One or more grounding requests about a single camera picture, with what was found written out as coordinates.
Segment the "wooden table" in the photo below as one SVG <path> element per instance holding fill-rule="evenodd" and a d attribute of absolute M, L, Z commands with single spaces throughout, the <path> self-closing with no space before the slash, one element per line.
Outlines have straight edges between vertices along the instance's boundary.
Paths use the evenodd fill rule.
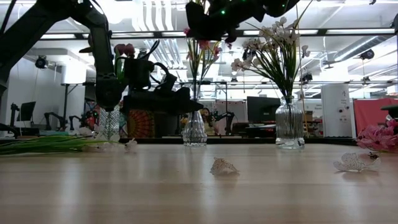
<path fill-rule="evenodd" d="M 398 223 L 398 156 L 337 172 L 357 147 L 140 145 L 137 154 L 0 158 L 0 223 Z M 224 157 L 240 175 L 209 173 Z"/>

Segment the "clear glass vase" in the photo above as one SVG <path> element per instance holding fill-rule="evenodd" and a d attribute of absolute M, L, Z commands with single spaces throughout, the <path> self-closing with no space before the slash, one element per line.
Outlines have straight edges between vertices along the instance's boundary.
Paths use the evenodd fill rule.
<path fill-rule="evenodd" d="M 191 112 L 188 115 L 188 123 L 182 131 L 184 146 L 201 147 L 206 146 L 207 134 L 205 124 L 199 111 Z"/>
<path fill-rule="evenodd" d="M 293 104 L 293 96 L 283 97 L 276 116 L 276 145 L 280 149 L 304 149 L 303 112 Z"/>
<path fill-rule="evenodd" d="M 107 140 L 110 140 L 111 136 L 119 134 L 119 109 L 119 106 L 115 106 L 112 112 L 106 112 L 101 108 L 99 113 L 99 129 Z"/>

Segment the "white ceiling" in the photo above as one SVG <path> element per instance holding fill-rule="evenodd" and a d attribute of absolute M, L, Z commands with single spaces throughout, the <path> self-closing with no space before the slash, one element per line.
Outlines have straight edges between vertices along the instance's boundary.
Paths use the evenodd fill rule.
<path fill-rule="evenodd" d="M 149 21 L 153 23 L 154 29 L 159 30 L 158 26 L 155 24 L 156 19 L 156 8 L 155 1 L 144 1 L 143 7 L 139 7 L 138 0 L 133 1 L 113 1 L 113 0 L 97 0 L 103 5 L 105 13 L 107 14 L 110 21 L 117 21 L 118 16 L 120 17 L 120 22 L 117 24 L 110 24 L 110 29 L 112 31 L 137 31 L 133 28 L 132 19 L 136 15 L 141 15 L 141 19 L 146 22 L 146 28 L 151 30 L 151 25 L 148 24 Z M 0 1 L 0 15 L 5 15 L 8 5 L 5 4 L 7 1 Z M 31 6 L 32 1 L 17 1 L 12 16 L 9 21 L 9 25 L 13 24 L 23 13 L 25 13 Z M 167 0 L 160 1 L 162 3 L 162 26 L 166 28 L 165 19 L 165 3 Z M 183 30 L 188 27 L 187 19 L 185 15 L 184 5 L 187 1 L 184 0 L 171 0 L 172 5 L 172 18 L 171 24 L 174 30 Z M 305 6 L 309 3 L 308 0 L 301 0 L 298 5 L 299 13 L 303 11 Z M 152 20 L 146 20 L 147 6 L 151 6 Z M 369 0 L 321 0 L 314 1 L 312 5 L 308 8 L 308 11 L 303 16 L 300 22 L 301 29 L 319 29 L 319 28 L 375 28 L 375 27 L 389 27 L 393 18 L 398 12 L 398 0 L 377 0 L 375 5 L 369 5 Z M 294 21 L 297 18 L 296 8 L 285 15 L 289 22 Z M 278 20 L 266 16 L 264 20 L 260 23 L 255 19 L 249 19 L 240 25 L 240 29 L 252 29 L 248 24 L 253 24 L 255 26 L 266 26 L 269 27 L 271 24 Z M 88 29 L 84 26 L 77 24 L 75 21 L 69 19 L 67 21 L 61 21 L 56 23 L 49 32 L 88 32 Z M 358 36 L 334 36 L 334 37 L 302 37 L 300 42 L 302 45 L 309 45 L 309 50 L 312 51 L 310 58 L 303 60 L 302 65 L 305 65 L 310 60 L 318 55 L 319 53 L 332 53 L 338 52 L 345 47 L 351 45 L 353 42 L 361 39 L 363 37 Z M 234 44 L 231 51 L 224 47 L 224 53 L 221 56 L 221 64 L 218 65 L 218 71 L 214 71 L 213 74 L 209 76 L 214 77 L 214 80 L 220 80 L 224 77 L 225 80 L 229 80 L 231 76 L 230 63 L 233 59 L 241 57 L 242 54 L 242 43 L 247 38 L 239 38 Z M 126 44 L 131 43 L 135 48 L 145 48 L 147 46 L 144 44 L 143 40 L 111 40 L 113 45 L 116 44 Z M 185 60 L 187 54 L 187 44 L 184 39 L 177 39 L 178 51 L 180 56 Z M 34 47 L 35 48 L 65 48 L 69 51 L 78 54 L 81 58 L 86 61 L 93 63 L 93 57 L 88 54 L 79 54 L 78 51 L 82 48 L 87 47 L 88 44 L 85 40 L 48 40 L 39 41 Z M 321 63 L 317 66 L 308 68 L 309 72 L 313 73 L 314 80 L 322 80 L 326 77 L 326 74 L 331 76 L 328 79 L 344 79 L 344 80 L 360 80 L 365 74 L 370 74 L 376 71 L 382 71 L 386 68 L 397 66 L 397 40 L 393 37 L 376 47 L 372 48 L 375 51 L 376 56 L 370 61 L 365 61 L 365 66 L 362 66 L 362 61 L 359 59 L 348 59 L 345 62 L 333 64 L 334 69 L 322 70 Z M 315 59 L 316 61 L 322 62 L 326 58 Z M 348 68 L 348 73 L 341 73 L 341 68 Z M 238 80 L 241 81 L 242 74 L 238 74 Z M 396 69 L 390 71 L 389 73 L 375 78 L 375 80 L 390 80 L 391 78 L 397 76 Z M 259 81 L 262 77 L 246 72 L 246 81 Z"/>

